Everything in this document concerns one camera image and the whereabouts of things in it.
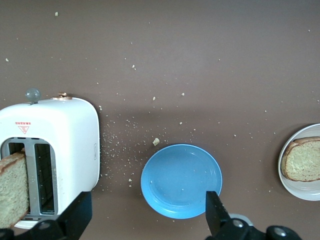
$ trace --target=warning label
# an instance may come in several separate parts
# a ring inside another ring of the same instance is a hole
[[[23,134],[26,134],[29,130],[29,125],[31,125],[31,122],[28,121],[16,121],[16,125],[18,125],[18,128],[23,132]]]

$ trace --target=toast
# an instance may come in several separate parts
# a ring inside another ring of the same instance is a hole
[[[283,154],[281,172],[291,181],[320,180],[320,137],[305,137],[291,142]]]
[[[29,211],[26,155],[16,152],[0,160],[0,229],[13,227]]]

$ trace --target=empty blue plate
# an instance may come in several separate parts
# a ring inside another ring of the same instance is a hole
[[[206,191],[222,188],[216,160],[205,150],[175,144],[156,152],[141,175],[146,202],[158,213],[173,219],[188,219],[206,211]]]

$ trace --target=toaster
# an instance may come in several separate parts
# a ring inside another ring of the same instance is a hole
[[[60,93],[0,110],[0,159],[22,149],[28,175],[29,212],[15,227],[30,229],[55,220],[99,179],[100,136],[95,108],[86,100]]]

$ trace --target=toaster lever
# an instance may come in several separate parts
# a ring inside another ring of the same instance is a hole
[[[33,105],[37,104],[41,99],[41,92],[39,91],[39,89],[32,87],[25,92],[25,96],[28,101],[31,102],[31,105]]]

